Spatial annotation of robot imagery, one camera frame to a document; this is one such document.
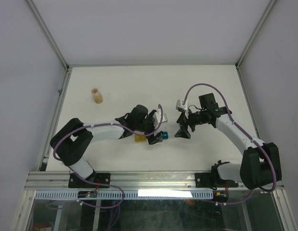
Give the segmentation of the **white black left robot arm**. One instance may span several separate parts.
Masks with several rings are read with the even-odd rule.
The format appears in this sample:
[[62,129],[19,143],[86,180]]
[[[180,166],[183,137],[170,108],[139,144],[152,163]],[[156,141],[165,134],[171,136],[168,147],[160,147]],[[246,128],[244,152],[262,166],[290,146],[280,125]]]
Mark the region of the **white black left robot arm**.
[[90,187],[96,180],[95,171],[83,155],[91,143],[121,140],[135,135],[144,137],[153,145],[163,141],[163,132],[158,131],[163,120],[161,105],[149,112],[140,104],[110,122],[85,124],[78,118],[72,118],[50,141],[53,157],[68,167],[83,186]]

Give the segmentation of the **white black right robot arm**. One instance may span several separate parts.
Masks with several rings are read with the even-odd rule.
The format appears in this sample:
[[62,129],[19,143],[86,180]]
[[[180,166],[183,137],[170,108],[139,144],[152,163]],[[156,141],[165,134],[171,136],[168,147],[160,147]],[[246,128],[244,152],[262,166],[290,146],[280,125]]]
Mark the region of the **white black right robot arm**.
[[199,96],[199,101],[201,109],[197,112],[192,112],[183,100],[177,101],[176,109],[181,115],[177,120],[180,128],[175,137],[189,139],[196,126],[210,124],[222,132],[242,154],[240,164],[219,160],[211,167],[209,174],[199,179],[201,184],[214,189],[241,182],[253,190],[281,181],[281,163],[276,144],[265,143],[248,134],[234,120],[227,107],[219,107],[213,93]]

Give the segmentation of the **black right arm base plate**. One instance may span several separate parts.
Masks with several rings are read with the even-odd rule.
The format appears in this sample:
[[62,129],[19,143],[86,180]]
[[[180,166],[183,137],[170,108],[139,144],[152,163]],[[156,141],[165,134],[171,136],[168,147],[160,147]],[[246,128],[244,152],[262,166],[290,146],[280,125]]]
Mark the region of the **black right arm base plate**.
[[211,172],[195,173],[194,179],[197,188],[210,188],[213,190],[217,190],[217,188],[238,188],[238,183],[235,181],[223,180]]

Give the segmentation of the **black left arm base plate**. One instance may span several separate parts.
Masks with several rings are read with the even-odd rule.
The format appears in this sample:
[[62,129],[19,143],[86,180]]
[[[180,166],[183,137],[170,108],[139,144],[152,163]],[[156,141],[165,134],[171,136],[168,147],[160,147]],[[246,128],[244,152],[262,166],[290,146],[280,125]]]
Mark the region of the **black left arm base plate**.
[[71,173],[69,178],[69,188],[109,188],[110,173],[93,172],[86,179],[82,180],[76,173]]

